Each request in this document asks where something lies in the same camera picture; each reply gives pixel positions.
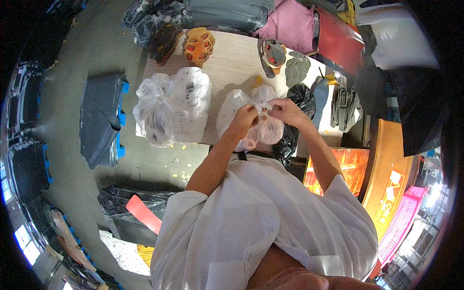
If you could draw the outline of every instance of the person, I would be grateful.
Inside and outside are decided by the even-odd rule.
[[[274,159],[233,154],[258,121],[251,105],[168,200],[151,260],[153,289],[381,289],[374,224],[311,120],[289,99],[268,115],[303,135],[323,196]]]

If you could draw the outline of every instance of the black strap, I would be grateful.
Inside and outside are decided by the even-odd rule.
[[[238,159],[248,161],[248,159],[246,158],[245,152],[243,151],[238,153]]]

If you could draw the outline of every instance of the paper label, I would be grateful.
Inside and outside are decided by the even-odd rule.
[[[188,134],[188,127],[190,124],[190,118],[188,117],[188,112],[186,111],[177,111],[173,112],[173,129],[174,134]]]

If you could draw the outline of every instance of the white shirt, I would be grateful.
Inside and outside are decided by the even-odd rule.
[[[341,175],[319,196],[280,162],[247,158],[231,158],[209,197],[169,198],[151,260],[153,289],[244,290],[272,243],[317,274],[369,275],[377,233]]]

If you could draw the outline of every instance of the pink leather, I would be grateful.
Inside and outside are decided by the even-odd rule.
[[[155,234],[160,233],[161,220],[150,211],[138,196],[134,195],[131,197],[126,204],[126,208],[136,219],[146,225]]]
[[[295,0],[277,0],[267,23],[252,34],[259,34],[260,39],[276,39],[285,47],[308,53],[313,50],[313,24],[313,8],[307,9]]]

